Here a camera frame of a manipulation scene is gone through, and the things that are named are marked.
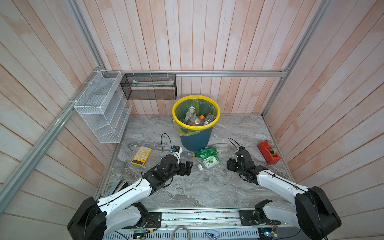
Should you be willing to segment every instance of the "white mesh shelf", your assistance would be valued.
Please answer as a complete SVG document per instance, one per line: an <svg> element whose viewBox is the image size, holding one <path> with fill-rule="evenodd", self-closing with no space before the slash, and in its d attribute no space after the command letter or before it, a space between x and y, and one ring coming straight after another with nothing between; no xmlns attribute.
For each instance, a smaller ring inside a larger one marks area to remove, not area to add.
<svg viewBox="0 0 384 240"><path fill-rule="evenodd" d="M124 92L115 93L119 71L100 71L75 104L76 111L102 143L119 143L132 105L126 108Z"/></svg>

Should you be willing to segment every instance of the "trash can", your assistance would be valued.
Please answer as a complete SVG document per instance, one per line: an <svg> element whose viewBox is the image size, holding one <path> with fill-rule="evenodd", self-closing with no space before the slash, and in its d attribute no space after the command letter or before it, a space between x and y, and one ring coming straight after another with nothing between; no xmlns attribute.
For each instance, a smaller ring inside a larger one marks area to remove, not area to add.
<svg viewBox="0 0 384 240"><path fill-rule="evenodd" d="M211 113L216 118L209 124L203 126L190 126L184 124L181 120L185 118L189 107L193 106L196 110L196 116L207 116ZM220 118L220 108L218 104L205 96L191 95L178 100L173 108L173 123L180 133L183 146L193 152L197 152L207 146L212 133L213 126Z"/></svg>

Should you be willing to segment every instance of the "calculator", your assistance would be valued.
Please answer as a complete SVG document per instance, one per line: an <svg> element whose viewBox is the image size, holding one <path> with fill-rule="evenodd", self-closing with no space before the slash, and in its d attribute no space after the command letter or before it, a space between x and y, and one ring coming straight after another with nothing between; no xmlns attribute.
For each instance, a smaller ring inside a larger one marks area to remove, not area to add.
<svg viewBox="0 0 384 240"><path fill-rule="evenodd" d="M133 164L143 166L146 162L149 154L151 153L152 149L149 147L141 146L139 150L137 151L136 155L133 157L132 162Z"/></svg>

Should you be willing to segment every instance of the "marble tabletop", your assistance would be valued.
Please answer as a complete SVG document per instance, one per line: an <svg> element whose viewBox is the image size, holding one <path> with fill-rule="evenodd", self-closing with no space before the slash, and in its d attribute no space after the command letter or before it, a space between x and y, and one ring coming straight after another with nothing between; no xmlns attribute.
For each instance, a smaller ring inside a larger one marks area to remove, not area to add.
<svg viewBox="0 0 384 240"><path fill-rule="evenodd" d="M127 131L122 139L121 149L112 169L108 188L116 179L122 179L129 184L135 182L140 172L145 172L156 165L161 157L160 136L167 133L172 145L181 146L180 135L172 123L170 115L131 116L127 124ZM171 185L161 189L149 197L140 200L147 209L159 208L231 208L254 207L258 202L282 198L269 189L248 183L240 179L239 174L227 170L226 162L235 157L235 147L228 138L235 139L246 147L255 165L262 165L286 179L290 179L288 170L280 160L276 164L268 165L257 145L269 140L275 146L263 118L258 114L222 115L214 126L208 145L228 143L230 150L219 154L220 164L211 169L197 168L201 159L193 158L192 152L183 149L181 162L193 161L189 176L176 175ZM133 156L141 146L152 149L152 152L143 167L131 163ZM170 153L170 143L163 136L164 155Z"/></svg>

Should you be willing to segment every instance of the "wood plank wall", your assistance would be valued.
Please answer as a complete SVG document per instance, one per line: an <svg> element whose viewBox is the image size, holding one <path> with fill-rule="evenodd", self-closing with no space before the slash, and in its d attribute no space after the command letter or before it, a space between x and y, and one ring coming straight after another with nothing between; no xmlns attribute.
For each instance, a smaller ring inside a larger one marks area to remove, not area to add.
<svg viewBox="0 0 384 240"><path fill-rule="evenodd" d="M319 0L77 0L107 69L285 69ZM261 113L279 78L177 78L224 113ZM173 101L134 101L171 114Z"/></svg>
<svg viewBox="0 0 384 240"><path fill-rule="evenodd" d="M65 1L1 0L0 65L2 185L97 64ZM111 149L75 114L1 216L0 238L70 238Z"/></svg>
<svg viewBox="0 0 384 240"><path fill-rule="evenodd" d="M384 237L383 13L383 0L335 1L266 116L295 180L341 217L333 239Z"/></svg>

